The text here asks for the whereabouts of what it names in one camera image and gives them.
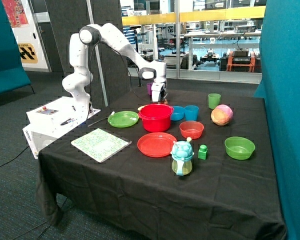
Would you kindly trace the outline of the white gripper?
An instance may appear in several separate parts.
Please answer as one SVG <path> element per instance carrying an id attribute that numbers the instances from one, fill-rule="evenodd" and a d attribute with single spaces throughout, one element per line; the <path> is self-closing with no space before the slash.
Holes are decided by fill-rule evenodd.
<path id="1" fill-rule="evenodd" d="M 167 97 L 165 83 L 153 83 L 151 86 L 151 91 L 152 102 L 161 102 Z"/>

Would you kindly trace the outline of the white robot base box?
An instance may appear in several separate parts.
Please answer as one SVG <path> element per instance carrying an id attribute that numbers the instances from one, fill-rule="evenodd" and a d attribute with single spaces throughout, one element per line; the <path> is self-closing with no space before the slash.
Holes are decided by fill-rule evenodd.
<path id="1" fill-rule="evenodd" d="M 68 96 L 41 105 L 28 111 L 26 115 L 29 124 L 22 130 L 35 159 L 43 148 L 87 119 L 87 116 L 78 111 L 74 99 Z"/>

